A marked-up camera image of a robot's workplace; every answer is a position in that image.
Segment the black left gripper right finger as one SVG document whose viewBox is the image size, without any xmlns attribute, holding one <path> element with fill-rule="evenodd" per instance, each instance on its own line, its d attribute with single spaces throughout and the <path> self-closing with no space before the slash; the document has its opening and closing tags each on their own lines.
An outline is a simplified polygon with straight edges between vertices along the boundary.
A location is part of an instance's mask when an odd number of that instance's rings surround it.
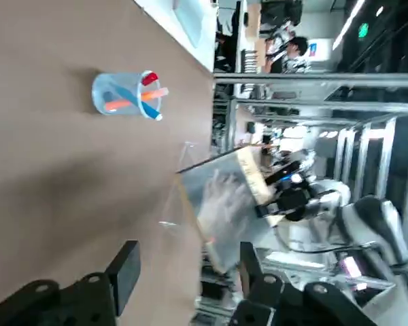
<svg viewBox="0 0 408 326">
<path fill-rule="evenodd" d="M 336 286 L 313 282 L 298 290 L 280 277 L 262 271 L 255 248 L 240 243 L 243 299 L 230 325 L 374 325 Z"/>
</svg>

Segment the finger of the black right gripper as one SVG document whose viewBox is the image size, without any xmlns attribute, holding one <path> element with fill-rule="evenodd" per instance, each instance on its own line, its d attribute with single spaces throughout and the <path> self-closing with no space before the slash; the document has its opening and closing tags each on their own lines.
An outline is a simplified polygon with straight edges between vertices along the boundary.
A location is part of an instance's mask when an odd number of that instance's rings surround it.
<svg viewBox="0 0 408 326">
<path fill-rule="evenodd" d="M 255 211 L 258 218 L 283 215 L 282 210 L 278 207 L 276 202 L 259 204 L 255 206 Z"/>
<path fill-rule="evenodd" d="M 279 183 L 280 181 L 289 180 L 292 183 L 301 183 L 303 177 L 301 175 L 301 163 L 299 161 L 293 161 L 285 166 L 282 166 L 279 170 L 276 170 L 268 177 L 265 177 L 266 185 L 272 185 Z"/>
</svg>

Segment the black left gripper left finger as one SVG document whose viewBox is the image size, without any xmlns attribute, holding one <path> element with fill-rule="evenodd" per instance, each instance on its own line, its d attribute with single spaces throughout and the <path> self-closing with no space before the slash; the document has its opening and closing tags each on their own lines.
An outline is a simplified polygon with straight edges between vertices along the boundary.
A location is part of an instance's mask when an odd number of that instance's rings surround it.
<svg viewBox="0 0 408 326">
<path fill-rule="evenodd" d="M 141 272 L 140 245 L 128 240 L 105 271 L 68 287 L 32 281 L 0 302 L 0 325 L 116 325 Z"/>
</svg>

